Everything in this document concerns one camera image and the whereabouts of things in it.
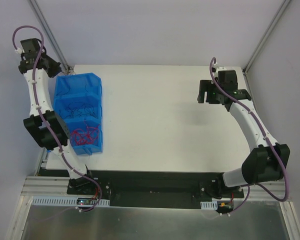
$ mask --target wall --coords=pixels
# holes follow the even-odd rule
[[[282,0],[37,0],[70,64],[244,67]]]
[[[290,147],[287,170],[300,219],[300,0],[292,1],[248,82],[265,125]]]
[[[25,0],[0,1],[0,240],[14,215],[27,175],[33,174],[40,148],[23,126],[29,116],[30,98],[25,79],[18,70],[19,56],[12,46],[12,34],[21,25],[38,27]],[[39,37],[34,30],[21,30],[16,40]],[[54,59],[49,43],[48,54]]]

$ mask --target table surface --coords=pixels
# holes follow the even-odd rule
[[[239,89],[246,84],[240,67]],[[80,155],[90,170],[226,172],[249,147],[224,106],[198,104],[208,66],[76,65],[102,79],[103,152]],[[49,154],[47,169],[65,169]]]

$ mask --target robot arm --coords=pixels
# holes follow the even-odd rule
[[[21,45],[23,50],[22,52],[20,51],[21,62],[19,71],[24,75],[30,95],[30,113],[29,118],[23,120],[24,126],[40,147],[51,150],[59,157],[69,172],[70,182],[74,185],[73,187],[76,187],[76,184],[82,185],[82,176],[75,173],[74,169],[82,175],[87,175],[87,167],[79,161],[72,148],[69,130],[65,122],[53,110],[48,91],[49,78],[53,78],[61,72],[60,63],[50,58],[46,51],[42,52],[35,69],[35,80],[33,80],[34,62],[40,49],[39,40],[36,38],[26,39],[21,41]],[[62,151],[60,151],[58,143],[47,127],[43,126],[43,120],[38,109],[40,109],[44,119],[56,134],[62,145]]]
[[[211,75],[217,81],[216,84],[218,86],[212,80],[201,80],[197,100],[199,103],[206,101],[209,104],[224,105],[226,110],[238,122],[250,148],[250,154],[243,162],[241,168],[224,172],[215,181],[210,189],[212,197],[218,197],[222,188],[226,189],[282,179],[284,176],[283,170],[271,148],[272,146],[274,147],[275,152],[279,155],[284,167],[286,167],[290,155],[288,146],[279,144],[266,129],[256,112],[252,98],[247,90],[238,89],[238,79],[235,70],[227,70],[225,67],[218,66],[215,63],[212,67],[212,72]]]

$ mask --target blue container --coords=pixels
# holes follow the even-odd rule
[[[102,82],[93,73],[58,76],[53,108],[66,123],[77,155],[100,153],[102,134]]]

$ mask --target white wall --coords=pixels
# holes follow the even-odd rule
[[[292,1],[248,73],[257,109],[291,150],[287,170],[300,218],[300,0]]]
[[[25,178],[33,174],[40,148],[23,126],[29,116],[30,98],[26,81],[18,70],[19,56],[12,34],[21,25],[39,27],[25,0],[0,1],[0,240],[14,215]],[[34,30],[21,30],[16,40],[39,38]],[[48,54],[54,59],[49,43]]]
[[[70,64],[244,67],[282,0],[37,0]]]

